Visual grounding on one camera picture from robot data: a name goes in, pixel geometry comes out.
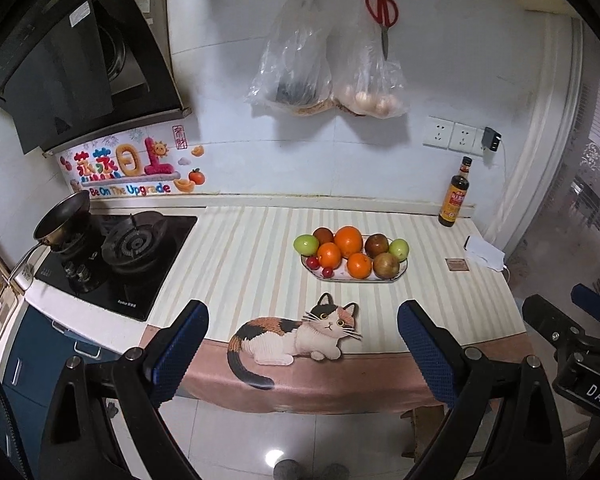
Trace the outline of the clear plastic bag with eggs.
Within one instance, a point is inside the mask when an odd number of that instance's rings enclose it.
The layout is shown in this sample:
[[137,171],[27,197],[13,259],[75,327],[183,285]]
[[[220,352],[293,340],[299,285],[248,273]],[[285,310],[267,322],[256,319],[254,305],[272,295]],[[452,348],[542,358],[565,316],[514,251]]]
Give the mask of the clear plastic bag with eggs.
[[358,117],[398,118],[406,114],[406,80],[399,61],[384,58],[380,27],[356,0],[336,25],[332,46],[332,100]]

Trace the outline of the dark red plum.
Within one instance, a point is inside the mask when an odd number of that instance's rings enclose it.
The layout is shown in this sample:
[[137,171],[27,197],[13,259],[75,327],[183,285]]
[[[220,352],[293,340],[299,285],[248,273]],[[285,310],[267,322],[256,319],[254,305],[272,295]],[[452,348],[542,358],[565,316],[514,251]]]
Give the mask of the dark red plum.
[[318,242],[323,245],[334,241],[334,233],[329,229],[321,226],[313,232],[313,236]]

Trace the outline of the oval floral ceramic plate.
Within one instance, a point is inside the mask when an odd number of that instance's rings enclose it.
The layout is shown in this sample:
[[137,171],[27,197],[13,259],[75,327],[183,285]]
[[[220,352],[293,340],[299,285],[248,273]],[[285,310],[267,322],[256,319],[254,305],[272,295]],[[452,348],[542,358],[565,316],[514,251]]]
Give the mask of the oval floral ceramic plate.
[[404,274],[410,245],[382,233],[363,235],[354,226],[319,228],[294,240],[302,266],[319,280],[389,283]]

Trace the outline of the white wall socket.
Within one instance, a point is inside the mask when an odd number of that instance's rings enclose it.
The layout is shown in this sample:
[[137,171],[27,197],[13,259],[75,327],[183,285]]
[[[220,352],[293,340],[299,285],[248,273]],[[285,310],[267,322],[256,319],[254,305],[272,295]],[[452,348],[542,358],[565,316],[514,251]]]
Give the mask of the white wall socket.
[[482,157],[483,130],[461,122],[428,116],[425,122],[422,144],[430,148],[441,148],[457,153]]

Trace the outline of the small red cherry tomato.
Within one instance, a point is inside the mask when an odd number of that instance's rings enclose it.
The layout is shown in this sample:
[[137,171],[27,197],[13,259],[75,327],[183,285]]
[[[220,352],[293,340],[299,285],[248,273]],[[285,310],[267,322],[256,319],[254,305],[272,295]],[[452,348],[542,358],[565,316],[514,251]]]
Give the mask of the small red cherry tomato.
[[312,256],[306,259],[306,266],[311,270],[317,270],[320,265],[320,260],[316,257]]

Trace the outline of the small orange tangerine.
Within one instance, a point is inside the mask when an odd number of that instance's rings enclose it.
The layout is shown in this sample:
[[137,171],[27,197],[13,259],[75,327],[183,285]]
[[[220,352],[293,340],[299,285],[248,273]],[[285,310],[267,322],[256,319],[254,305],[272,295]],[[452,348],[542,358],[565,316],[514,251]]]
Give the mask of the small orange tangerine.
[[347,272],[354,280],[366,280],[372,274],[373,260],[362,252],[350,255],[347,261]]

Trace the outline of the dark red apple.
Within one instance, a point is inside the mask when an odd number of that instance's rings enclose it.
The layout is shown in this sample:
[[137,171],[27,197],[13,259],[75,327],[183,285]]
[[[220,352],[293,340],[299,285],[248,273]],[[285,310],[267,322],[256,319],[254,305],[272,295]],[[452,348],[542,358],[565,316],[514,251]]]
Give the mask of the dark red apple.
[[389,251],[388,238],[381,233],[375,233],[366,238],[364,250],[366,255],[375,259],[377,256]]

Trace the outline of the red handled scissors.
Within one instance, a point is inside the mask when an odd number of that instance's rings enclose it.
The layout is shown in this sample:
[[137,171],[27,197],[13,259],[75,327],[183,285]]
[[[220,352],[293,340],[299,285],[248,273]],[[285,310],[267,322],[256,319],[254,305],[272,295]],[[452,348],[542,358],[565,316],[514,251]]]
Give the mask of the red handled scissors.
[[381,49],[384,58],[389,54],[389,29],[399,18],[399,8],[394,0],[365,0],[367,12],[380,27]]

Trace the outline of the large orange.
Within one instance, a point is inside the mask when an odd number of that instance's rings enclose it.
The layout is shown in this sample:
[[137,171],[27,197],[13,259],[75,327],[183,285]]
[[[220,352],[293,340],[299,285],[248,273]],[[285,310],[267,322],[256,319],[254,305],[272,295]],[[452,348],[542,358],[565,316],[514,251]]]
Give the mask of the large orange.
[[341,252],[343,259],[362,252],[364,243],[361,232],[355,226],[343,226],[334,235],[334,243]]

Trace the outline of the small green apple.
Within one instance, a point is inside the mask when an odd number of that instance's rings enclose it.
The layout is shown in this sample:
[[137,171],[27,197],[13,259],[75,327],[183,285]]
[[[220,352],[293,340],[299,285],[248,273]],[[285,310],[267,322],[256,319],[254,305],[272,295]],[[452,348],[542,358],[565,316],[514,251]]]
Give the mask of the small green apple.
[[403,238],[396,238],[389,244],[389,252],[394,255],[400,262],[407,259],[410,253],[410,245]]

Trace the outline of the black range hood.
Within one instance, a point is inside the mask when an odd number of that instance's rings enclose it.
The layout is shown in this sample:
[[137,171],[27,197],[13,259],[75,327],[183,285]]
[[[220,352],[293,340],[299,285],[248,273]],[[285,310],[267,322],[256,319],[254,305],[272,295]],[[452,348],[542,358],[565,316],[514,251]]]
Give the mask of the black range hood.
[[0,0],[0,109],[25,153],[187,116],[166,0]]

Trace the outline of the small brown coaster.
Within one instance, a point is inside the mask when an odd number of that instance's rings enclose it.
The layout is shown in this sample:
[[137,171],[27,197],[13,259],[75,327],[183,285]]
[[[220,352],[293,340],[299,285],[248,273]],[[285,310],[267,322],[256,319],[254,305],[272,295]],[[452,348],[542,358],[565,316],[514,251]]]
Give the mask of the small brown coaster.
[[464,258],[446,258],[446,266],[450,272],[468,272],[469,266]]

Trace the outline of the black plug adapter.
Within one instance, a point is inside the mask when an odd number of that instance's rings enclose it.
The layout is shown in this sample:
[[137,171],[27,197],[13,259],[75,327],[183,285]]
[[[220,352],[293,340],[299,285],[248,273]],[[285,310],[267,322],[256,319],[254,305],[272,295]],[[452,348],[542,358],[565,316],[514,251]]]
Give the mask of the black plug adapter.
[[483,129],[481,145],[484,150],[495,153],[500,147],[501,140],[501,133],[497,132],[495,129],[491,127]]

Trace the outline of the clear plastic bag dark contents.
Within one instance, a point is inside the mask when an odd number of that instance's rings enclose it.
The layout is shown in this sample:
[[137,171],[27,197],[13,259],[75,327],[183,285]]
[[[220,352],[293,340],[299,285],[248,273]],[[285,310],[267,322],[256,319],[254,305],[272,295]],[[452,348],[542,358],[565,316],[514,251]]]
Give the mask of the clear plastic bag dark contents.
[[296,116],[332,107],[329,17],[317,0],[287,0],[266,36],[247,101]]

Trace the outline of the brownish pomegranate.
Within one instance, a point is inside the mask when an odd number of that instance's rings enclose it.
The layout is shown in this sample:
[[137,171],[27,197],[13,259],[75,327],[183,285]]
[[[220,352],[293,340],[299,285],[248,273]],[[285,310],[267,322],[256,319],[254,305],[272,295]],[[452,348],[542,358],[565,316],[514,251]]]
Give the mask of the brownish pomegranate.
[[383,252],[374,258],[373,272],[380,280],[392,280],[400,273],[400,260],[391,252]]

